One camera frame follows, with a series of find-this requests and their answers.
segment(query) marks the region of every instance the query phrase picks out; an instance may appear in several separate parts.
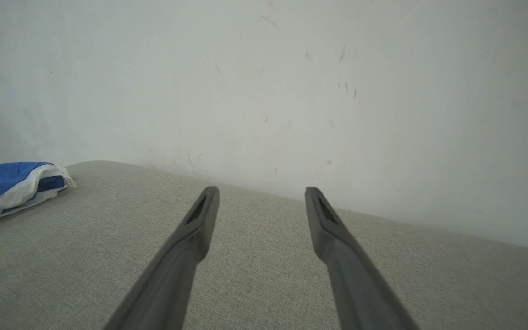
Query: folded cloth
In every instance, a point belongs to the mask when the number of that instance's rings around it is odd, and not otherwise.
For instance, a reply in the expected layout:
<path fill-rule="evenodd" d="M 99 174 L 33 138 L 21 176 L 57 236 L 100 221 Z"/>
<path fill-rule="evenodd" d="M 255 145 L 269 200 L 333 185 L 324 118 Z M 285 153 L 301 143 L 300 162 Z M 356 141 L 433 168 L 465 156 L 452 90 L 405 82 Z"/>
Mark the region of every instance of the folded cloth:
<path fill-rule="evenodd" d="M 75 182 L 64 167 L 51 163 L 0 164 L 0 217 L 56 197 Z"/>

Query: towel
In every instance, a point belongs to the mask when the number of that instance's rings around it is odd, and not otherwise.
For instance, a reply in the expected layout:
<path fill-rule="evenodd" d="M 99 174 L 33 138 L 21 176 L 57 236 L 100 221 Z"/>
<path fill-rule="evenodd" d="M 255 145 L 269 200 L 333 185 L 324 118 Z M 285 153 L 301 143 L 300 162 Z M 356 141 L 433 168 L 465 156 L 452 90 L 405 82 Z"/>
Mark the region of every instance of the towel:
<path fill-rule="evenodd" d="M 0 164 L 0 217 L 56 197 L 75 182 L 64 167 L 51 163 Z"/>

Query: blue and white cloth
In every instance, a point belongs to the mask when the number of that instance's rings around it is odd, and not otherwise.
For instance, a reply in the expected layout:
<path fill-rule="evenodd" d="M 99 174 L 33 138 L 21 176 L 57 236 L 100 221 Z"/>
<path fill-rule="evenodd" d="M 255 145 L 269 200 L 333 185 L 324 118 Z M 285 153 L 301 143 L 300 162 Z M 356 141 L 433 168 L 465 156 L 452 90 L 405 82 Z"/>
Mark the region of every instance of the blue and white cloth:
<path fill-rule="evenodd" d="M 51 163 L 0 164 L 0 217 L 56 197 L 75 182 L 64 167 Z"/>

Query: gray fabric surface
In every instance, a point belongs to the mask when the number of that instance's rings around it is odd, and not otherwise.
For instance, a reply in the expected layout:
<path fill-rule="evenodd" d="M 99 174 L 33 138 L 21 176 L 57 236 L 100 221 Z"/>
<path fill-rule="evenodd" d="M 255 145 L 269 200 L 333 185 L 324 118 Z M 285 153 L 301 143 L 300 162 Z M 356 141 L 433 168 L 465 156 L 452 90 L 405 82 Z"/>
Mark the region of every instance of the gray fabric surface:
<path fill-rule="evenodd" d="M 0 330 L 101 328 L 207 185 L 107 161 L 68 169 L 78 188 L 0 220 Z M 338 213 L 423 329 L 528 329 L 528 248 Z M 339 328 L 304 202 L 220 186 L 185 328 Z"/>

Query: wall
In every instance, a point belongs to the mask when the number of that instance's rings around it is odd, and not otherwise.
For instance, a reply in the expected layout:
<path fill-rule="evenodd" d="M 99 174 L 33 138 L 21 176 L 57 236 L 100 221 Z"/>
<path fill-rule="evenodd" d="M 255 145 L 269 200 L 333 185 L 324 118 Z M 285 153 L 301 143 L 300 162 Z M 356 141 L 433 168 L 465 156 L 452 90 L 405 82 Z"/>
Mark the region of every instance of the wall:
<path fill-rule="evenodd" d="M 98 159 L 528 246 L 528 2 L 0 0 L 0 161 Z"/>

